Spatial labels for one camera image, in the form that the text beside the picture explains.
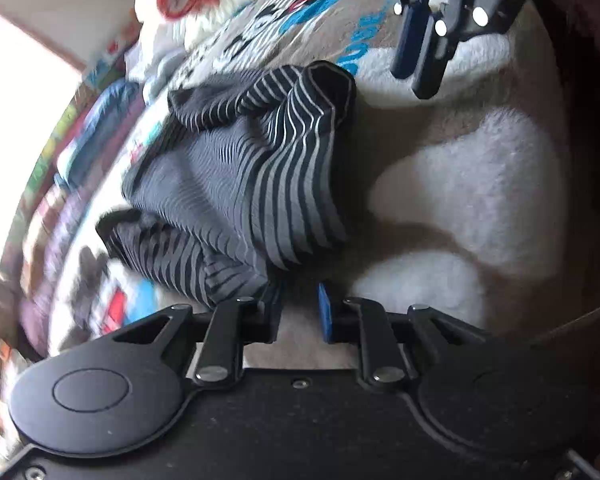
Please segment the colourful alphabet foam mat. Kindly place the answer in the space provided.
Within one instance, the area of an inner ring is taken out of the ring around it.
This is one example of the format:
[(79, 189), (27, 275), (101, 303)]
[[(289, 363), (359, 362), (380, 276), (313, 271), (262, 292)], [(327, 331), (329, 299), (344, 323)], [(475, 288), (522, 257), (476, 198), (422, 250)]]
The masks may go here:
[(0, 260), (0, 271), (15, 276), (22, 263), (22, 244), (31, 218), (52, 182), (52, 167), (60, 152), (78, 132), (78, 122), (86, 116), (99, 95), (124, 73), (124, 55), (137, 42), (140, 22), (135, 11), (129, 10), (123, 24), (111, 36), (106, 46), (94, 58), (82, 75), (73, 97), (50, 132), (42, 152), (33, 166), (23, 188), (20, 201), (12, 218), (4, 250)]

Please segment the folded blue quilt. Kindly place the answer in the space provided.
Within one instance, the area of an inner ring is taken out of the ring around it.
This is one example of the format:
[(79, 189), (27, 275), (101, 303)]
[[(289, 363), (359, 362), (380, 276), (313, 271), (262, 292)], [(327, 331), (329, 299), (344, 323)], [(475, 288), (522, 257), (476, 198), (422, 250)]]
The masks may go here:
[(137, 81), (120, 78), (110, 84), (87, 113), (79, 133), (61, 152), (56, 162), (55, 182), (63, 188), (78, 188), (114, 137), (130, 107), (142, 102)]

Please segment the cream white duvet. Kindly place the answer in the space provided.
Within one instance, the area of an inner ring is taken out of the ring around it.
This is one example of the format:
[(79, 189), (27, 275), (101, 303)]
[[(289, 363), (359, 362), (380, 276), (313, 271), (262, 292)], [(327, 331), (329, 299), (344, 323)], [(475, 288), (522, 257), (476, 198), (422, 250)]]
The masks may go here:
[(240, 24), (230, 40), (234, 54), (269, 24), (286, 20), (316, 0), (135, 0), (137, 43), (125, 55), (126, 79), (142, 87), (150, 104), (158, 98), (189, 53)]

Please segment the black grey striped garment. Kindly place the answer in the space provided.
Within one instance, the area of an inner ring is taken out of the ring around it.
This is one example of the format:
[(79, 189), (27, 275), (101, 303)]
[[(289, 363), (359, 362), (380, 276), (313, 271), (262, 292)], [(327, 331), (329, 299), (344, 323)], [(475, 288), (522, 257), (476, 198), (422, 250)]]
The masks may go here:
[(356, 98), (326, 61), (215, 74), (172, 91), (96, 231), (110, 257), (208, 308), (276, 292), (347, 237), (332, 178)]

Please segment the Mickey Mouse fleece blanket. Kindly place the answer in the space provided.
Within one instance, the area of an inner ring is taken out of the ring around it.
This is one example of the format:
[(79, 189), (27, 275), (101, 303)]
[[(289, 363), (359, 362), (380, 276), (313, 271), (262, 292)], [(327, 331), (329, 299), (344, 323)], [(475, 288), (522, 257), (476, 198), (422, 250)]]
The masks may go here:
[(526, 4), (505, 34), (462, 42), (428, 100), (391, 75), (400, 27), (389, 0), (316, 0), (234, 54), (230, 40), (243, 24), (193, 50), (137, 119), (87, 206), (57, 284), (46, 356), (171, 304), (212, 309), (110, 257), (97, 223), (126, 207), (123, 179), (158, 136), (172, 91), (215, 74), (316, 61), (346, 70), (356, 85), (332, 178), (347, 237), (284, 274), (277, 339), (248, 347), (246, 363), (353, 363), (352, 347), (322, 339), (321, 282), (390, 312), (428, 304), (496, 334), (557, 320), (568, 148), (553, 49), (538, 11)]

